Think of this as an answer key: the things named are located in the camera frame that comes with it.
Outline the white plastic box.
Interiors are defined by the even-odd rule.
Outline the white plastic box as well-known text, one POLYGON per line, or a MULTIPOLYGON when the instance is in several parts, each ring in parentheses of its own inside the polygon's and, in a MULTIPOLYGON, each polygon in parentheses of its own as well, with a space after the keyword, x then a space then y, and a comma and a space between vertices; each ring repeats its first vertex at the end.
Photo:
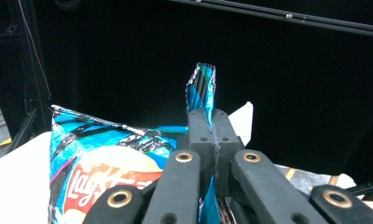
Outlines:
POLYGON ((0 160, 0 224, 132 223, 187 134, 54 106, 50 132, 0 160))

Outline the black metal frame bar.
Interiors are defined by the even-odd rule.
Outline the black metal frame bar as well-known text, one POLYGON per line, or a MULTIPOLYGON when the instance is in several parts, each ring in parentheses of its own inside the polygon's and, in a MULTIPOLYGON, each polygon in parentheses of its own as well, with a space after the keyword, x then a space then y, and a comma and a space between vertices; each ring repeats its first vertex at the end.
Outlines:
POLYGON ((193 5, 197 7, 208 7, 245 15, 257 16, 276 21, 286 21, 300 25, 314 26, 334 31, 352 33, 357 35, 373 36, 373 25, 352 21, 342 21, 301 14, 287 10, 269 7, 259 7, 228 0, 168 0, 172 2, 193 5))

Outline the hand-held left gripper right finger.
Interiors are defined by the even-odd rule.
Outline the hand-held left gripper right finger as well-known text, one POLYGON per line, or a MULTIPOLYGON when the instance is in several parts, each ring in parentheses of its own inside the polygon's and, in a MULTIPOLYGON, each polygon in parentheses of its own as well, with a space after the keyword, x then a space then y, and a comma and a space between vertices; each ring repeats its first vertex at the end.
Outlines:
POLYGON ((216 194, 228 197, 232 179, 231 164, 235 154, 243 147, 239 136, 235 134, 228 118, 228 114, 216 109, 212 117, 212 131, 214 136, 214 178, 216 194))

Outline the black curtain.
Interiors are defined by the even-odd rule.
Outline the black curtain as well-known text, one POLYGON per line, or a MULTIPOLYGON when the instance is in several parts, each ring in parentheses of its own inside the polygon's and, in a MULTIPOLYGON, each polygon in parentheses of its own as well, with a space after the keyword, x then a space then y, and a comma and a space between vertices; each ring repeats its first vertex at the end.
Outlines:
MULTIPOLYGON (((34 0, 51 105, 142 127, 183 125, 198 63, 215 106, 251 103, 249 148, 318 174, 373 183, 373 36, 168 0, 34 0)), ((231 0, 373 25, 373 0, 231 0)), ((27 115, 18 35, 0 0, 0 106, 27 115)))

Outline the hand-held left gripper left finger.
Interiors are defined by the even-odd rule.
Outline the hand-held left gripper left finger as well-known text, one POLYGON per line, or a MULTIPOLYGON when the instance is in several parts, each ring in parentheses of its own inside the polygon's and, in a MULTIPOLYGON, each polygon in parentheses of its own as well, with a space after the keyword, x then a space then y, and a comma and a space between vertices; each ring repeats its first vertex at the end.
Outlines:
POLYGON ((202 108, 189 112, 187 120, 188 148, 200 155, 200 196, 204 198, 211 182, 214 140, 202 108))

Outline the yellow floor tape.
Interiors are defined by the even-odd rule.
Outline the yellow floor tape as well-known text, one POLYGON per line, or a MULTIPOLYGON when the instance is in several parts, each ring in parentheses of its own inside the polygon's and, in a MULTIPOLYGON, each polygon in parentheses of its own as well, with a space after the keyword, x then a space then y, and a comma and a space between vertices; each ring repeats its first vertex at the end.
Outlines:
POLYGON ((0 157, 6 155, 9 152, 11 144, 12 140, 10 138, 0 143, 0 157))

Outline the white table mat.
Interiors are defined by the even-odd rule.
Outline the white table mat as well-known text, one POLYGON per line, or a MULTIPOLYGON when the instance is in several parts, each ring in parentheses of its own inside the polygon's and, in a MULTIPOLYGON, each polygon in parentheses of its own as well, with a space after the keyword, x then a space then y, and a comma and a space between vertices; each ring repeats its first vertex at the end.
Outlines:
MULTIPOLYGON (((347 189, 350 187, 355 187, 356 184, 350 176, 341 174, 338 177, 337 186, 343 189, 347 189)), ((373 210, 373 201, 364 201, 364 204, 373 210)))

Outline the black metal stand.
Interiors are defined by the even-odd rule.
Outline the black metal stand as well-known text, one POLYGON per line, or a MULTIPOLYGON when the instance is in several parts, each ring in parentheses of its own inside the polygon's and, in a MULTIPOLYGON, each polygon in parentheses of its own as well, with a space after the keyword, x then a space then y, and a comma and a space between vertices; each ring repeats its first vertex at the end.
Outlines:
POLYGON ((35 15, 34 0, 9 0, 7 3, 12 25, 18 35, 17 44, 21 63, 23 112, 35 115, 33 130, 50 130, 51 111, 49 89, 40 36, 35 15))

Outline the blue chips bag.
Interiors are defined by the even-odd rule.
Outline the blue chips bag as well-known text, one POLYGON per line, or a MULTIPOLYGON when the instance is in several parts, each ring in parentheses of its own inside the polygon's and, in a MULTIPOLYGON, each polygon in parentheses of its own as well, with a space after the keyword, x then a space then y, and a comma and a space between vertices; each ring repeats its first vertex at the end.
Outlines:
POLYGON ((186 126, 133 127, 53 108, 48 224, 236 224, 219 181, 238 139, 215 68, 186 84, 186 126))

